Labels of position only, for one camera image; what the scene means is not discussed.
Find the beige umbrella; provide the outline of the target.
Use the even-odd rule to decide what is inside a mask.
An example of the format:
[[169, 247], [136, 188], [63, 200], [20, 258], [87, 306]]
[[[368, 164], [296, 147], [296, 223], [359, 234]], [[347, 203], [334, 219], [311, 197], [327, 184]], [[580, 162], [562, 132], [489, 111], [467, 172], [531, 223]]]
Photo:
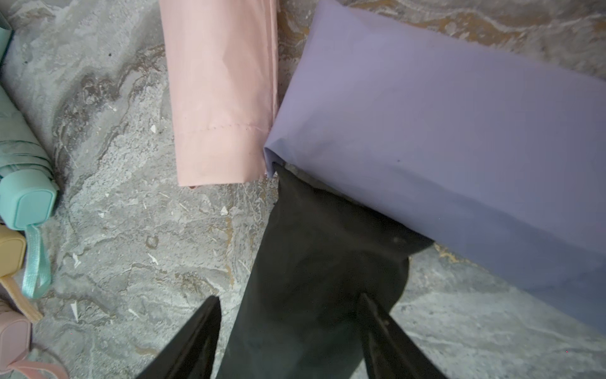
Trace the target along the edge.
[[22, 294], [14, 275], [22, 269], [27, 243], [25, 237], [1, 225], [1, 286], [7, 291], [17, 309], [33, 324], [40, 322], [43, 315]]

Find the pink umbrella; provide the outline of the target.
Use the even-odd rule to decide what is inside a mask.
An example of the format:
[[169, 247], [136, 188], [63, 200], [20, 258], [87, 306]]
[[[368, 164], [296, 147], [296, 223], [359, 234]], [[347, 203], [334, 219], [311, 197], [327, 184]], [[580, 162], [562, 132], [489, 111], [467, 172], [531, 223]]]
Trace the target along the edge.
[[179, 186], [263, 178], [263, 148], [278, 110], [278, 3], [159, 7]]
[[61, 365], [28, 361], [33, 324], [23, 314], [1, 301], [1, 375], [17, 371], [29, 379], [44, 379], [50, 375], [69, 379]]

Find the mint green umbrella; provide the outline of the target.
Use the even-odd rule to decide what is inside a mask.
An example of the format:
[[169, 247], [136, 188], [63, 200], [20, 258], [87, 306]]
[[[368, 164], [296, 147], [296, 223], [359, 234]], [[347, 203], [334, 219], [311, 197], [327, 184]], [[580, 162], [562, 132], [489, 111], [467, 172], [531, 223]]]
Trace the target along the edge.
[[58, 185], [51, 159], [6, 90], [1, 90], [1, 219], [27, 241], [21, 290], [41, 298], [51, 282], [51, 265], [40, 227], [51, 217]]

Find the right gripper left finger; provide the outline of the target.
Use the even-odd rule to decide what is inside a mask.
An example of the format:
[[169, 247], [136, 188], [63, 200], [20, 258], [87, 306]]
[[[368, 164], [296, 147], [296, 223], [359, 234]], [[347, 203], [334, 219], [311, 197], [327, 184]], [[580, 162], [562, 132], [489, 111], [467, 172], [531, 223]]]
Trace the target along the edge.
[[210, 378], [222, 312], [219, 297], [208, 297], [138, 379]]

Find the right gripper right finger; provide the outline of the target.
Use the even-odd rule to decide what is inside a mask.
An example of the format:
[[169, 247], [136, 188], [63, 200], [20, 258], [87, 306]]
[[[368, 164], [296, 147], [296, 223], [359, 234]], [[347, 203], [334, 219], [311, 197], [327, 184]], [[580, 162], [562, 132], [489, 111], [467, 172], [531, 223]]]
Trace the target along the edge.
[[446, 379], [389, 313], [366, 294], [358, 299], [357, 322], [370, 378]]

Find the black umbrella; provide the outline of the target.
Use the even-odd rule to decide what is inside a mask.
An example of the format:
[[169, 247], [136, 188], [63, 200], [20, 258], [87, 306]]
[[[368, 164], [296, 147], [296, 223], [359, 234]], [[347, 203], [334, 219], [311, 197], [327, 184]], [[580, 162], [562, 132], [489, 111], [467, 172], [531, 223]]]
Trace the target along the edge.
[[389, 217], [276, 165], [271, 211], [218, 375], [348, 378], [363, 359], [356, 308], [391, 309], [411, 255], [432, 245]]

